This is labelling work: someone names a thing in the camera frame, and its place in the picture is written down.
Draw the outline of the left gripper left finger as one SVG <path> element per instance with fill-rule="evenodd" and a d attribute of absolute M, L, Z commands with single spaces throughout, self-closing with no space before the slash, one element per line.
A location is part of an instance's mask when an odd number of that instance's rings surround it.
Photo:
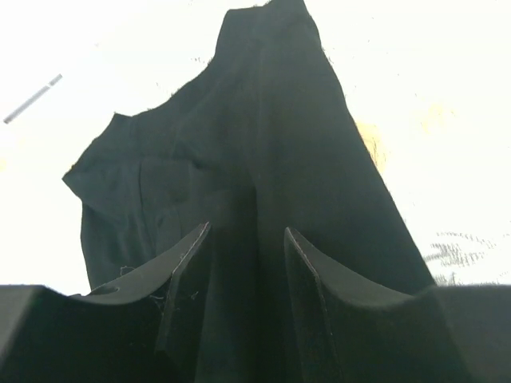
<path fill-rule="evenodd" d="M 87 295 L 3 286 L 2 381 L 193 381 L 211 258 L 212 229 L 201 224 Z"/>

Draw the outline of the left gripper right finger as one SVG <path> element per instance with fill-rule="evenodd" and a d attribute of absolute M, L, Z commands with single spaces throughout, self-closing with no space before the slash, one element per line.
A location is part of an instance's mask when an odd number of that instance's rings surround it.
<path fill-rule="evenodd" d="M 508 286 L 408 295 L 336 262 L 293 228 L 284 251 L 305 382 L 509 381 Z"/>

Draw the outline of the black t-shirt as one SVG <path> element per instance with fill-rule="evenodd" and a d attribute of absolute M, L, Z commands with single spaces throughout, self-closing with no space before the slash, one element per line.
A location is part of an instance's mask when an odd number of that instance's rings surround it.
<path fill-rule="evenodd" d="M 434 283 L 302 1 L 229 10 L 204 71 L 154 109 L 115 114 L 63 180 L 82 203 L 92 288 L 211 224 L 198 382 L 301 381 L 289 227 L 392 290 Z"/>

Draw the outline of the floral patterned table mat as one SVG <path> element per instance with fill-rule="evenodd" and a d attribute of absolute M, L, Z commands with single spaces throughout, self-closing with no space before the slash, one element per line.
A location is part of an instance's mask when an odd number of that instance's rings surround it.
<path fill-rule="evenodd" d="M 245 1 L 1 4 L 1 282 L 89 284 L 63 174 L 114 113 L 211 60 Z M 324 53 L 434 276 L 510 281 L 510 4 L 309 1 Z"/>

